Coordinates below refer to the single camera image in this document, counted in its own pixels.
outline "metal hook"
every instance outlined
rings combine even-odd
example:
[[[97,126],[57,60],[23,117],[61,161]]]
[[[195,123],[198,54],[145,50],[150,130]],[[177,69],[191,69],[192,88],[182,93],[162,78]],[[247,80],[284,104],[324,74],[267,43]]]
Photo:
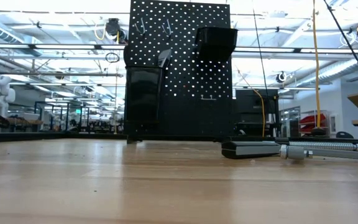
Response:
[[[139,32],[140,34],[144,35],[146,33],[146,29],[145,29],[145,26],[144,26],[144,23],[143,23],[143,17],[140,18],[140,21],[142,22],[142,27],[143,27],[143,32],[141,32],[139,30],[139,28],[137,27],[137,24],[135,23],[135,28],[136,28],[136,31]]]
[[[169,20],[168,20],[168,19],[167,19],[167,24],[168,24],[169,33],[165,30],[164,25],[162,26],[162,29],[164,30],[164,33],[165,33],[165,34],[167,34],[168,36],[171,36],[172,30],[171,30],[171,25],[169,24]]]

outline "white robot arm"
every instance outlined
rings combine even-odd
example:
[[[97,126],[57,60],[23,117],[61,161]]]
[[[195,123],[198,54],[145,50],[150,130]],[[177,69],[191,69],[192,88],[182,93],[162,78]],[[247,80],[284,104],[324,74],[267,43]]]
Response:
[[[15,90],[9,84],[11,81],[10,77],[0,75],[0,115],[4,118],[7,117],[9,103],[13,103],[16,99]]]

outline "ceiling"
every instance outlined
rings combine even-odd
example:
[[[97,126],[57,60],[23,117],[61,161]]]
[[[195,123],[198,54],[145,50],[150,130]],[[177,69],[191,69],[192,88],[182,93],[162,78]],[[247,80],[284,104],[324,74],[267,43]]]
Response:
[[[209,2],[230,4],[231,24],[239,30],[237,46],[258,46],[255,32],[253,9],[255,9],[257,28],[260,45],[264,47],[309,47],[313,48],[313,30],[311,25],[313,1],[312,0],[192,0],[191,2]],[[328,0],[335,9],[334,13],[344,30],[358,25],[358,0]],[[95,37],[102,36],[104,24],[109,18],[118,18],[120,26],[127,30],[129,27],[130,0],[94,0],[78,4],[74,0],[0,0],[0,23],[9,30],[18,34],[35,37],[45,44],[115,44],[113,40],[105,38],[99,40]],[[341,43],[341,34],[326,9],[323,0],[316,3],[318,11],[316,29],[319,48],[347,48]],[[42,30],[37,28],[40,22]],[[352,43],[358,49],[358,39]],[[100,73],[101,76],[82,78],[84,83],[108,83],[124,85],[124,77],[116,78],[114,74],[125,74],[123,61],[109,63],[104,55],[108,51],[91,50],[44,50],[43,54],[33,65],[34,56],[18,52],[0,50],[0,55],[9,57],[11,60],[25,65],[26,67],[38,68],[40,72],[65,72],[65,73]],[[270,54],[264,57],[264,70],[267,85],[276,85],[275,77],[281,72],[291,74],[294,78],[301,79],[316,70],[316,62],[313,57],[297,55],[289,57],[285,54]],[[346,55],[341,60],[351,59]],[[337,55],[325,55],[320,60],[321,67],[334,63],[338,60]],[[251,85],[264,85],[264,74],[258,54],[236,54],[232,59],[233,85],[246,85],[243,76]],[[0,60],[0,65],[15,71],[15,68]],[[57,82],[58,79],[51,77],[35,77],[38,82]],[[73,79],[66,77],[66,82]],[[73,88],[63,88],[62,91],[76,93]],[[110,93],[115,96],[115,87],[100,87],[99,93],[106,96]],[[123,99],[125,88],[117,89],[117,97]]]

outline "black pegboard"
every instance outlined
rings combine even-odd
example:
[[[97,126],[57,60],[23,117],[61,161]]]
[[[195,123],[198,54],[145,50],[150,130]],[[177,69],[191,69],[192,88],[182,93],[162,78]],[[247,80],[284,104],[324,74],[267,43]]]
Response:
[[[146,133],[232,134],[231,59],[227,62],[199,61],[195,50],[197,28],[230,28],[229,5],[132,0],[130,16],[128,58],[131,65],[153,66],[161,51],[172,50],[170,65],[162,80],[160,124],[157,130]],[[164,26],[169,32],[167,20],[171,36],[162,29]]]

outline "black storage bin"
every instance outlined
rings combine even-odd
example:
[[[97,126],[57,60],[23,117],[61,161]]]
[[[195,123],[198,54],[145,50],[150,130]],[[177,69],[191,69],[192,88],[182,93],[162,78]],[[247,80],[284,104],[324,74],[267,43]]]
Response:
[[[196,36],[200,60],[227,61],[237,44],[237,29],[220,27],[198,28]]]
[[[158,123],[162,68],[127,66],[126,69],[125,121]]]

